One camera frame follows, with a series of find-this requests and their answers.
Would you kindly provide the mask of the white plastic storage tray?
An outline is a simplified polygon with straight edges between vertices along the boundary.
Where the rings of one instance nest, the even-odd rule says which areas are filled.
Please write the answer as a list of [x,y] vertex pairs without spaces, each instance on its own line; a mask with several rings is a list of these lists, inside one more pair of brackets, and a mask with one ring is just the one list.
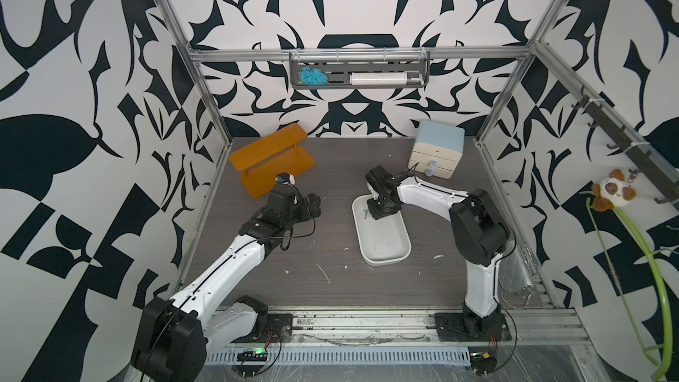
[[401,212],[373,219],[368,207],[371,195],[358,196],[352,212],[364,261],[370,266],[394,265],[410,256],[412,246]]

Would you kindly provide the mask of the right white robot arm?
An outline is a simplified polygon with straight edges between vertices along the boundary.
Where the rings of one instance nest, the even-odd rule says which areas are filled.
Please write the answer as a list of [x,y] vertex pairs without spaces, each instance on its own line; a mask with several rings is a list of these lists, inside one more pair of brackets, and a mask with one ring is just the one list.
[[373,198],[368,211],[376,220],[413,205],[452,226],[454,244],[466,263],[467,288],[462,310],[434,315],[440,341],[501,341],[507,320],[498,300],[499,263],[509,253],[513,232],[483,189],[464,192],[440,187],[408,173],[392,175],[382,166],[365,179]]

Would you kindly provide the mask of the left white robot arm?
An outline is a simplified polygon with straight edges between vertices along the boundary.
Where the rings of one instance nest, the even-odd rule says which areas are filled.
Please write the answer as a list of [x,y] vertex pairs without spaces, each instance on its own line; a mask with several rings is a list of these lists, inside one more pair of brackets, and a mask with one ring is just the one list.
[[286,238],[295,225],[321,215],[321,198],[304,196],[291,183],[272,189],[267,203],[242,225],[226,251],[199,277],[168,299],[143,309],[131,365],[151,381],[194,381],[207,358],[266,329],[268,308],[249,297],[217,308]]

